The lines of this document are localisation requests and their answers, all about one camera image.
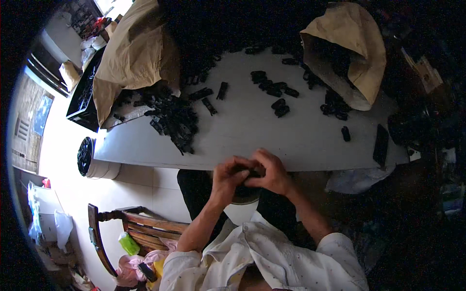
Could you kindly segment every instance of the cell phone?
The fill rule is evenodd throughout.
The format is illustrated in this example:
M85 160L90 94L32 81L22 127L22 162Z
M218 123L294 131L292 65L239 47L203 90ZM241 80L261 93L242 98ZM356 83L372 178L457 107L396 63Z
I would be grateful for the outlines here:
M376 145L372 158L381 167L385 167L385 160L387 159L388 138L388 131L381 124L377 125Z

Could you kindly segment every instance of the black cloth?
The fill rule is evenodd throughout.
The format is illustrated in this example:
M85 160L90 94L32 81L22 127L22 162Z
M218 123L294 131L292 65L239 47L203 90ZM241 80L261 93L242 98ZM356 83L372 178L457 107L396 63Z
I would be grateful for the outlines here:
M183 193L191 219L194 220L209 200L212 191L212 181L205 171L181 169L178 172L178 184L181 193ZM260 192L257 211L267 222L281 230L291 242L295 243L297 226L296 207L285 196L278 195L264 188L254 190ZM236 189L237 194L241 192L239 193L240 195L244 191L252 191L252 189L245 189L245 187L237 187ZM206 246L219 235L227 218L226 213L222 212Z

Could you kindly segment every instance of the white table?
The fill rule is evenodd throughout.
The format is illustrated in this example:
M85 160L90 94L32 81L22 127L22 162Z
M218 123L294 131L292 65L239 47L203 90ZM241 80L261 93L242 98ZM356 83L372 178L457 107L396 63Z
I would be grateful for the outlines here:
M282 65L286 55L243 52L224 54L204 84L190 86L188 93L203 87L214 90L209 97L218 114L210 116L201 101L194 104L199 116L199 133L194 137L195 154L182 156L170 137L160 136L150 126L150 117L117 125L99 132L94 158L99 160L178 169L212 170L232 155L250 156L264 147L277 155L288 171L319 171L374 168L372 153L377 125L387 128L387 117L396 105L388 97L376 100L370 111L351 111L347 121L324 116L320 105L326 90L309 90L302 79L304 70ZM251 81L250 72L263 70L274 82L284 81L300 92L298 98L283 95L290 113L277 118L270 108L278 98L262 92ZM216 100L222 81L228 82L223 101ZM341 128L347 126L351 141L345 142ZM390 139L386 165L409 161L406 149Z

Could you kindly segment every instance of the hand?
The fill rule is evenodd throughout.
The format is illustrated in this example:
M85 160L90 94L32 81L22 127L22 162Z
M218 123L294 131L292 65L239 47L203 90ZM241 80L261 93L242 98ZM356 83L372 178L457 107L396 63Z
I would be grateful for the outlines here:
M235 168L241 167L253 169L257 162L248 159L233 156L225 161L224 164L219 164L213 170L212 193L210 194L210 202L216 206L225 208L228 206L234 196L236 186L243 183L249 175L249 170L237 172Z
M266 149L258 149L252 159L265 168L265 176L262 178L250 178L245 186L262 187L274 193L288 196L296 190L296 186L287 175L285 167L277 156L272 155Z

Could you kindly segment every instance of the white shirt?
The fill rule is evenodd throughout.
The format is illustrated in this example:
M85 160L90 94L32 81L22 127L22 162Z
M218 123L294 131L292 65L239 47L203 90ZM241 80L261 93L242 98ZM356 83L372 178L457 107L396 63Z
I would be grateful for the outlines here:
M369 290L345 235L327 235L316 251L296 247L256 211L241 226L228 219L202 257L195 250L171 253L165 259L160 291L235 291L245 269L254 263L272 289Z

